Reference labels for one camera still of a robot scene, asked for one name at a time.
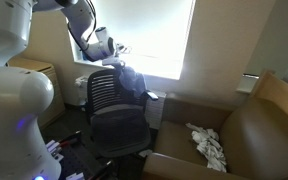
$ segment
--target armchair cushion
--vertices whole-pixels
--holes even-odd
[[[207,165],[206,158],[197,151],[192,130],[184,124],[164,121],[158,132],[154,151],[187,162]]]

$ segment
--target chair armrest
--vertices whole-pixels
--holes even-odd
[[[153,153],[146,159],[142,179],[245,179],[229,173]]]
[[[147,97],[149,97],[152,101],[157,101],[157,100],[158,100],[158,96],[157,96],[155,93],[153,93],[152,91],[146,90],[144,93],[145,93],[145,95],[146,95]]]
[[[211,103],[196,98],[167,94],[162,121],[191,123],[219,132],[225,119],[236,109],[235,106]]]

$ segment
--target office chair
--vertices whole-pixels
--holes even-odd
[[[91,138],[95,147],[105,158],[141,151],[151,140],[144,112],[147,99],[157,100],[157,96],[145,91],[140,97],[134,97],[133,91],[121,85],[120,73],[119,69],[106,69],[88,78],[88,102],[85,106],[87,120],[91,125]],[[123,105],[123,108],[98,113],[114,105]]]

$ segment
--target bright window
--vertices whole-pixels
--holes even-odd
[[[131,47],[121,55],[128,66],[144,74],[179,79],[195,0],[92,0],[97,27],[105,26],[117,43]],[[93,34],[91,42],[96,42]],[[74,61],[82,58],[71,38]]]

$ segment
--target beige wall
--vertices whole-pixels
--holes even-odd
[[[280,77],[288,68],[288,1],[276,0],[245,72],[260,74],[263,68]]]
[[[275,0],[197,0],[180,80],[147,77],[149,89],[179,92],[240,104],[235,92]],[[74,80],[97,67],[73,62],[64,16],[35,13],[28,49],[22,56],[53,63],[64,100],[77,104]]]

